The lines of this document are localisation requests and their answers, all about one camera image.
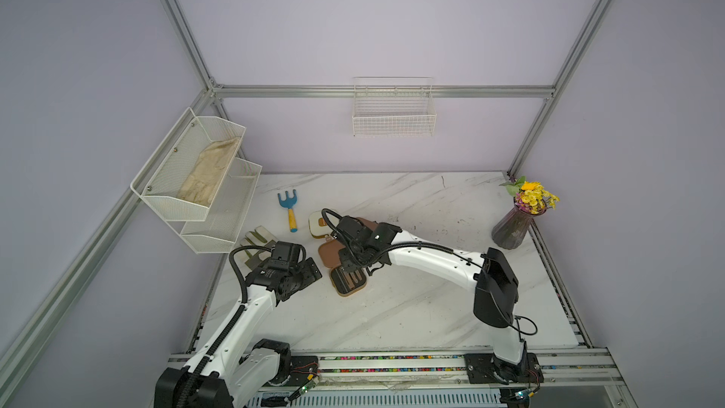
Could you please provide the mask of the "brown case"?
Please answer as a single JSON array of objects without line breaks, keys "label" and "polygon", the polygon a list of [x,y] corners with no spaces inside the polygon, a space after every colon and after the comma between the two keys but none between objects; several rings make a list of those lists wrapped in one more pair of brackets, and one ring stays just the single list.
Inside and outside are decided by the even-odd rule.
[{"label": "brown case", "polygon": [[323,266],[329,270],[330,280],[337,294],[348,297],[366,287],[367,276],[364,270],[346,272],[343,269],[339,256],[342,249],[341,243],[327,236],[325,243],[318,248],[318,254]]},{"label": "brown case", "polygon": [[362,221],[362,223],[364,223],[371,230],[375,230],[375,228],[377,228],[377,226],[378,226],[378,223],[377,222],[370,221],[370,220],[364,219],[362,217],[360,217],[360,221]]}]

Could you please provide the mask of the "cream nail clipper case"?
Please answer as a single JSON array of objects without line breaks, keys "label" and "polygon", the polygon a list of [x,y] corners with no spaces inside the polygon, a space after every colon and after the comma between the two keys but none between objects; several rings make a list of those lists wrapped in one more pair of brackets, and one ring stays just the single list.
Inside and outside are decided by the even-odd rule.
[{"label": "cream nail clipper case", "polygon": [[323,239],[332,234],[332,229],[325,221],[321,211],[316,211],[309,216],[309,230],[315,239]]}]

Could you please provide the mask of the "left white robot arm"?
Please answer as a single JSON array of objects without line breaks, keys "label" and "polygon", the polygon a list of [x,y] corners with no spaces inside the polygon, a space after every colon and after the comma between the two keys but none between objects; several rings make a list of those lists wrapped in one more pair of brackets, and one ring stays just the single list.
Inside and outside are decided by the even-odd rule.
[{"label": "left white robot arm", "polygon": [[166,368],[156,382],[155,407],[245,407],[259,390],[285,383],[290,345],[252,339],[281,302],[322,278],[302,245],[236,247],[228,262],[240,287],[235,308],[182,368]]}]

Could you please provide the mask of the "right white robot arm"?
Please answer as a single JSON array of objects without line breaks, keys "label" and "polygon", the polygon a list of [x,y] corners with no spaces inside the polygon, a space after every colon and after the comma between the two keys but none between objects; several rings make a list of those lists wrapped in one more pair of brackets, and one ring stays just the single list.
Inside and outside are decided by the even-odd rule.
[{"label": "right white robot arm", "polygon": [[363,269],[371,275],[385,266],[402,266],[462,287],[473,295],[474,317],[491,329],[494,363],[524,363],[529,334],[521,330],[520,317],[515,315],[519,281],[500,250],[491,247],[480,253],[451,249],[393,224],[370,227],[331,209],[323,209],[321,215],[332,237],[342,245],[339,259],[345,272]]}]

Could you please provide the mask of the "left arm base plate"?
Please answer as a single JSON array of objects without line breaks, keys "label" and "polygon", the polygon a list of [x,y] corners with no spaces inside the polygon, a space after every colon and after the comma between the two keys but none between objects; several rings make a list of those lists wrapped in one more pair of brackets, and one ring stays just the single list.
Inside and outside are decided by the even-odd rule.
[{"label": "left arm base plate", "polygon": [[315,355],[293,355],[284,379],[275,379],[265,387],[298,387],[315,377],[319,370],[319,358]]}]

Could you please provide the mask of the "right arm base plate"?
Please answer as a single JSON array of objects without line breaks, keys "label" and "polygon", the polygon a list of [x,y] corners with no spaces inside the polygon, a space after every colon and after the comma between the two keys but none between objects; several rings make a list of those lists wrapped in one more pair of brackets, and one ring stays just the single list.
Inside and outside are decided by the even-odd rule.
[{"label": "right arm base plate", "polygon": [[537,356],[525,351],[518,364],[511,364],[493,353],[470,353],[464,355],[464,367],[468,381],[474,385],[515,385],[544,381]]}]

